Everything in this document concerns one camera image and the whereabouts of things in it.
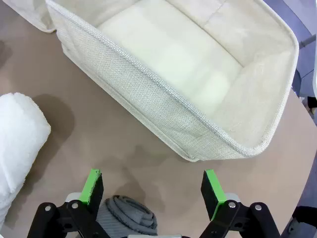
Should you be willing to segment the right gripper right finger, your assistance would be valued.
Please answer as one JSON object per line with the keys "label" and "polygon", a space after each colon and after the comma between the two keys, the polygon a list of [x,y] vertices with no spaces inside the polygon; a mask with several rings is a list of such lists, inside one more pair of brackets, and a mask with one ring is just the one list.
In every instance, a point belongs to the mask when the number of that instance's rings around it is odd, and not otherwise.
{"label": "right gripper right finger", "polygon": [[224,238],[229,231],[243,238],[279,238],[280,233],[266,204],[256,202],[249,207],[228,199],[214,170],[205,170],[201,185],[210,223],[202,238]]}

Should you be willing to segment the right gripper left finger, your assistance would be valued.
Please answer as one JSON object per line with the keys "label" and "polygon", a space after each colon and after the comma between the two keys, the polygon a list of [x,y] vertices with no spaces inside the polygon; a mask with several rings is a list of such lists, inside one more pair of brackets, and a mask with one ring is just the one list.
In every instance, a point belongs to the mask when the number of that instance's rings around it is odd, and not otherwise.
{"label": "right gripper left finger", "polygon": [[28,232],[29,238],[64,238],[78,232],[82,238],[107,238],[109,235],[96,221],[104,192],[102,173],[92,169],[79,198],[40,204]]}

